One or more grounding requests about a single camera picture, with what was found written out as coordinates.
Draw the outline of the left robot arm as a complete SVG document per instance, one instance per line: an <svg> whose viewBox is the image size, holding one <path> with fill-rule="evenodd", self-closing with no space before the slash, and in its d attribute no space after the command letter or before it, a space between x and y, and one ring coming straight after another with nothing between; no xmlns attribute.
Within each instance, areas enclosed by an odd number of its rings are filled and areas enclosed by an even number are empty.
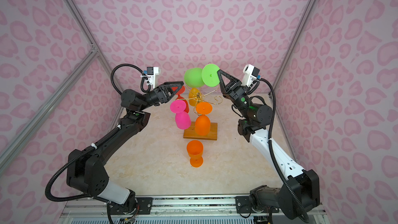
<svg viewBox="0 0 398 224"><path fill-rule="evenodd" d="M132 89L124 90L121 93L121 105L126 109L126 114L99 141L84 150L70 153L67 185L84 193L86 197L109 203L118 213L135 212L135 192L111 181L105 165L125 142L147 126L150 113L145 110L169 102L182 86L183 82L166 82L145 94Z"/></svg>

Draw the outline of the pink wine glass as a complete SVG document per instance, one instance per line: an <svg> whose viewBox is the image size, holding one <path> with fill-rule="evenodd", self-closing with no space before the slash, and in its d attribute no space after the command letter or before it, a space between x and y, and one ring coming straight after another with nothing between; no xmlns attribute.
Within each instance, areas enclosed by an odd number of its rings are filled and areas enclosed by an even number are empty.
<svg viewBox="0 0 398 224"><path fill-rule="evenodd" d="M170 110L175 114L175 122L179 129L186 130L191 125L191 119L185 112L186 103L183 100L176 100L170 105Z"/></svg>

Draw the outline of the wooden rack base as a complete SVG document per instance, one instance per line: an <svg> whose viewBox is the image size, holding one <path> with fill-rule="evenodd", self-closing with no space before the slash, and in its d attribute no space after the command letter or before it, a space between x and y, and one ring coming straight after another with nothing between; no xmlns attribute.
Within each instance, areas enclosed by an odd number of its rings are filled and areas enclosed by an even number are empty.
<svg viewBox="0 0 398 224"><path fill-rule="evenodd" d="M195 131L195 122L192 121L190 127L184 130L183 138L190 140L216 141L218 139L218 124L211 122L209 133L207 135L199 135Z"/></svg>

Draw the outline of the aluminium frame left horizontal bar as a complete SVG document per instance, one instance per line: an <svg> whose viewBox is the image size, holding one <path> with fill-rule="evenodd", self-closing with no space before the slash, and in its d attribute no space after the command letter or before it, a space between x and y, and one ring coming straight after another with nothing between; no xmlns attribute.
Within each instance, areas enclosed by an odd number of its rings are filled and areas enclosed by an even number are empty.
<svg viewBox="0 0 398 224"><path fill-rule="evenodd" d="M93 48L84 58L84 60L68 75L65 81L55 90L51 97L40 107L33 118L17 134L11 144L1 154L1 174L10 167L15 158L25 148L32 135L43 125L53 111L63 101L72 87L80 80L81 76L90 67L96 59L98 49Z"/></svg>

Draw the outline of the yellow wine glass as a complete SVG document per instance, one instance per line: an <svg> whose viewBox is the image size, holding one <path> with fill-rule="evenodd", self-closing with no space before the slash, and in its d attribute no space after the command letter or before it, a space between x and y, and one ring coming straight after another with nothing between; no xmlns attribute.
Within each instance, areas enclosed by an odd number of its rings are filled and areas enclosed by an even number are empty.
<svg viewBox="0 0 398 224"><path fill-rule="evenodd" d="M201 103L201 92L197 88L192 88L189 92L188 95L188 102L191 106L197 106L199 103Z"/></svg>

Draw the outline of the aluminium frame post back left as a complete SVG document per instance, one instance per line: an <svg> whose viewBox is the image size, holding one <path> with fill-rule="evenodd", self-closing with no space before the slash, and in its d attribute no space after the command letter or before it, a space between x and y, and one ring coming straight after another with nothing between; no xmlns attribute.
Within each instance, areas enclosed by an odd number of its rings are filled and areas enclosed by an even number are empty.
<svg viewBox="0 0 398 224"><path fill-rule="evenodd" d="M74 0L63 0L64 4L69 9L72 17L75 19L76 24L79 26L80 30L82 31L83 36L86 38L88 44L91 46L91 50L95 53L95 56L101 63L102 67L104 68L105 72L108 76L111 76L112 67L109 62L106 60L106 57L99 46L99 43L96 41L93 32L89 28L89 25L84 18L81 10L77 6Z"/></svg>

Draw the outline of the orange wine glass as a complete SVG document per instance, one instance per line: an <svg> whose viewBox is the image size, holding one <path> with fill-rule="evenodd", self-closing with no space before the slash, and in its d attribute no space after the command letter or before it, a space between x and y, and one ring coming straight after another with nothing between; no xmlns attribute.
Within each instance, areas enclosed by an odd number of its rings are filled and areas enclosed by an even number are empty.
<svg viewBox="0 0 398 224"><path fill-rule="evenodd" d="M196 106L198 118L195 121L195 131L199 135L207 135L210 131L210 119L208 114L212 112L212 106L207 102L201 102Z"/></svg>
<svg viewBox="0 0 398 224"><path fill-rule="evenodd" d="M199 168L203 164L203 144L198 140L192 140L187 144L187 152L190 157L190 164L194 168Z"/></svg>

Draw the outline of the red wine glass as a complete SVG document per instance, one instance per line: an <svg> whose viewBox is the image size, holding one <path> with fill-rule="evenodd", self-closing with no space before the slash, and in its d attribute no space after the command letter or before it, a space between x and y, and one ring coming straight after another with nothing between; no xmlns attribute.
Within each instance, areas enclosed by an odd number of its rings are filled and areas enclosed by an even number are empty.
<svg viewBox="0 0 398 224"><path fill-rule="evenodd" d="M185 100L185 99L181 96L181 95L185 92L185 89L186 89L185 86L182 86L181 89L177 92L177 100L180 100L180 101L185 102L186 107L185 107L184 111L185 111L186 113L189 113L189 104L188 104L188 101Z"/></svg>

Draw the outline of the aluminium frame post back right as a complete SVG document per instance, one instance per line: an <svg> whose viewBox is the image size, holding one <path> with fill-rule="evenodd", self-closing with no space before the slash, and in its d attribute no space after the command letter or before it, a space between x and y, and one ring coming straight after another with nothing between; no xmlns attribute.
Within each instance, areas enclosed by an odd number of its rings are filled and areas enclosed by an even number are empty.
<svg viewBox="0 0 398 224"><path fill-rule="evenodd" d="M298 22L298 24L297 24L297 26L296 26L296 28L294 30L294 33L293 33L293 36L292 36L292 38L290 40L288 49L287 49L285 55L283 56L283 60L282 60L281 66L280 66L280 68L278 70L278 73L276 75L276 78L275 78L275 81L274 81L274 84L273 84L273 87L274 87L275 90L278 87L278 85L280 84L280 81L282 79L283 73L284 73L284 71L285 71L285 69L286 69L286 67L287 67L287 65L289 63L289 60L292 57L292 54L293 54L297 44L300 41L300 38L301 38L302 34L305 32L306 25L308 24L308 22L309 22L309 20L311 18L311 15L313 14L313 12L314 12L314 10L316 8L316 5L317 5L318 1L319 0L308 0L306 6L303 8L303 11L302 11L301 16L299 18L299 22Z"/></svg>

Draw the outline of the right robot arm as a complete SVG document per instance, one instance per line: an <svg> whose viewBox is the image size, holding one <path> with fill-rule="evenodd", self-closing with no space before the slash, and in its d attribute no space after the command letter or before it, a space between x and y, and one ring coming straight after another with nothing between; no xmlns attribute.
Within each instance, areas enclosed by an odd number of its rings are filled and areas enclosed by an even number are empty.
<svg viewBox="0 0 398 224"><path fill-rule="evenodd" d="M319 176L295 162L273 139L276 102L268 105L263 97L250 96L248 86L221 69L217 75L223 97L232 102L233 112L240 117L239 135L262 154L282 181L279 188L263 185L251 190L251 212L266 211L271 223L273 210L279 209L290 220L309 223L308 213L320 205Z"/></svg>

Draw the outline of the green wine glass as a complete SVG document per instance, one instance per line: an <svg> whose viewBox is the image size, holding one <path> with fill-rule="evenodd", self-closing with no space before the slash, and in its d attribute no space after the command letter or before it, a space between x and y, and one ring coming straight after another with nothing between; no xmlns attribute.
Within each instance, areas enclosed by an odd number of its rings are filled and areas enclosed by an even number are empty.
<svg viewBox="0 0 398 224"><path fill-rule="evenodd" d="M207 64L204 68L190 68L184 74L184 82L190 88L216 87L220 83L219 70L219 66L215 64Z"/></svg>

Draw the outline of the aluminium frame post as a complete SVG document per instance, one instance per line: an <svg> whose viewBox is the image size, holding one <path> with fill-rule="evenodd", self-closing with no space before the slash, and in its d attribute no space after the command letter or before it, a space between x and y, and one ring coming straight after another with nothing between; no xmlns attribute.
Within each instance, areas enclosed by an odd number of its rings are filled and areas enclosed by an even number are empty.
<svg viewBox="0 0 398 224"><path fill-rule="evenodd" d="M95 53L95 56L101 63L102 67L104 68L105 72L108 76L111 76L112 67L109 62L106 60L106 57L99 46L99 43L96 41L93 32L89 28L89 25L84 18L81 10L77 6L74 0L63 0L64 4L69 9L72 17L75 19L76 24L79 26L80 30L82 31L83 36L86 38L88 44L91 46L91 50Z"/></svg>
<svg viewBox="0 0 398 224"><path fill-rule="evenodd" d="M284 73L284 71L285 71L285 69L286 69L286 67L287 67L287 65L289 63L289 60L292 57L292 54L293 54L297 44L300 41L300 38L301 38L302 34L305 32L306 25L308 24L308 22L309 22L309 20L311 18L311 15L313 14L313 12L314 12L314 10L316 8L316 5L317 5L318 1L319 0L308 0L306 6L303 8L303 11L302 11L301 16L299 18L299 22L298 22L298 24L297 24L297 26L296 26L296 28L294 30L294 33L293 33L293 36L292 36L292 38L290 40L288 49L287 49L285 55L283 56L283 60L282 60L281 66L280 66L280 68L278 70L278 73L276 75L276 78L275 78L275 81L274 81L274 84L273 84L273 87L274 87L275 90L278 87L278 85L280 84L280 81L282 79L283 73Z"/></svg>

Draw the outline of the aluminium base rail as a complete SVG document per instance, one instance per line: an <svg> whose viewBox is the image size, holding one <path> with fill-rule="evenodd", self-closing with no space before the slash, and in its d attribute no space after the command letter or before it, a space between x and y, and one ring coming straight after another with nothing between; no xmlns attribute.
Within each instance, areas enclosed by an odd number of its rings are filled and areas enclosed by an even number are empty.
<svg viewBox="0 0 398 224"><path fill-rule="evenodd" d="M66 203L59 224L300 224L280 209L255 211L247 195L139 196L138 214L94 199Z"/></svg>

